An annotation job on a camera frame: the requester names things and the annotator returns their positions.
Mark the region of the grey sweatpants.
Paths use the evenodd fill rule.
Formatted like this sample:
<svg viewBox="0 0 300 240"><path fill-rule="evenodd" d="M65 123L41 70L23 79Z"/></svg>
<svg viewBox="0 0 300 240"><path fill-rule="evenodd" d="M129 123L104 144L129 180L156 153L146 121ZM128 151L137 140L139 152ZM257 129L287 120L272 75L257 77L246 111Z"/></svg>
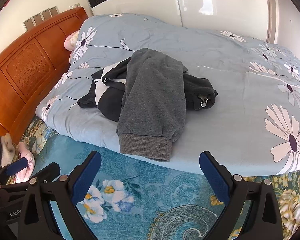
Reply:
<svg viewBox="0 0 300 240"><path fill-rule="evenodd" d="M159 51L133 53L116 130L121 153L170 161L185 125L185 72L180 61Z"/></svg>

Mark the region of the pink folded blanket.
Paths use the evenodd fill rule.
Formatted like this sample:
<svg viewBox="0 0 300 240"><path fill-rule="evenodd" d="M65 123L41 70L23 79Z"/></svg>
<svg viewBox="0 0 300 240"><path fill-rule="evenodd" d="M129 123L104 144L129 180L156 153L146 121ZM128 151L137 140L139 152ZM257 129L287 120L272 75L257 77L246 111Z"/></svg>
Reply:
<svg viewBox="0 0 300 240"><path fill-rule="evenodd" d="M22 170L20 170L15 175L16 183L23 183L30 179L34 171L35 159L32 152L28 149L24 142L19 142L17 145L17 150L21 161Z"/></svg>

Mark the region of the beige fleece folded garment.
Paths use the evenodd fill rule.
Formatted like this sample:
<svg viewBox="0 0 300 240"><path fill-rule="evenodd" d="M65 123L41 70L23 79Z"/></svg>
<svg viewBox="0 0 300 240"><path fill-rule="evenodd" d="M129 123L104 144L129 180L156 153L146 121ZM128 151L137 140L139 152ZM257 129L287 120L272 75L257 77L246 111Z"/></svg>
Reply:
<svg viewBox="0 0 300 240"><path fill-rule="evenodd" d="M10 165L15 157L15 147L10 133L6 133L0 138L2 146L1 166Z"/></svg>

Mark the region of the teal floral bed blanket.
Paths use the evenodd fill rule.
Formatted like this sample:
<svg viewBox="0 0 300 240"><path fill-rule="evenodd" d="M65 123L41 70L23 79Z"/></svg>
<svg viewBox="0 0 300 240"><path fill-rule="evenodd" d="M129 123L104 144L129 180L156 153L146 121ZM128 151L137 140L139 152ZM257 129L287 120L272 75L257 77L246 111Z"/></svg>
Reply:
<svg viewBox="0 0 300 240"><path fill-rule="evenodd" d="M34 118L22 141L36 171L58 163L69 174L91 151L102 164L77 205L98 239L204 239L225 208L202 174L181 172L72 140Z"/></svg>

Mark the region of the orange wooden headboard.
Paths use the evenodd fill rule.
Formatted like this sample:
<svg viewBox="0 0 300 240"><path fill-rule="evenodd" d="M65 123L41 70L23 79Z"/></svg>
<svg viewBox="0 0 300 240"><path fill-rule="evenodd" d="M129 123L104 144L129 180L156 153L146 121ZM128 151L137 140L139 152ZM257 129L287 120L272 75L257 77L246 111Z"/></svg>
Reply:
<svg viewBox="0 0 300 240"><path fill-rule="evenodd" d="M69 67L64 41L88 18L82 7L33 27L0 54L0 136L18 143L41 100Z"/></svg>

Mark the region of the pink pillow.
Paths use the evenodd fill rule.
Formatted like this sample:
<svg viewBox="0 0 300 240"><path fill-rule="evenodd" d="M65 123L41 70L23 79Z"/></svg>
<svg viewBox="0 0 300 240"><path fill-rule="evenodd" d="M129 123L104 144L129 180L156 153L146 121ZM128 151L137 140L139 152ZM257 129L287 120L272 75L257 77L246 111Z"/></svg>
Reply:
<svg viewBox="0 0 300 240"><path fill-rule="evenodd" d="M68 51L73 51L76 47L79 30L71 33L64 41L64 48Z"/></svg>

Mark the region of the white glossy wardrobe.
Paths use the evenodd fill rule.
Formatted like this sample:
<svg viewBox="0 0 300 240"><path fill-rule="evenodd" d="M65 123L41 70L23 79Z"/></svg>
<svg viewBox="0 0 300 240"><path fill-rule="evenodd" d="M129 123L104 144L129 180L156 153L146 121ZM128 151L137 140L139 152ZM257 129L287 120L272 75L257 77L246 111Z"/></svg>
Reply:
<svg viewBox="0 0 300 240"><path fill-rule="evenodd" d="M226 30L266 40L267 0L88 0L94 15L136 13L187 28Z"/></svg>

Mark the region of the wall switch panel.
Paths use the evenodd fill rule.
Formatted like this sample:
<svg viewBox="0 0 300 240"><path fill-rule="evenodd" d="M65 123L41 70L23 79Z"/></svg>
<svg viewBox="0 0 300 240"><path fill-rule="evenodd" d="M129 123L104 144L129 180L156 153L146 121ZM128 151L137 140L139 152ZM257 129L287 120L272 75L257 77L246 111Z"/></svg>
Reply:
<svg viewBox="0 0 300 240"><path fill-rule="evenodd" d="M79 3L71 5L69 7L69 10L76 8L82 8L82 10L77 16L72 16L64 19L63 22L58 22L58 26L62 29L62 31L64 31L65 34L69 34L71 30L75 30L75 28L80 27L83 21L88 18L84 8L81 7ZM57 6L55 6L45 9L35 14L34 16L31 16L29 19L23 22L25 31L33 29L35 26L43 23L44 21L49 20L50 18L56 17L58 14L60 14L60 11L57 8Z"/></svg>

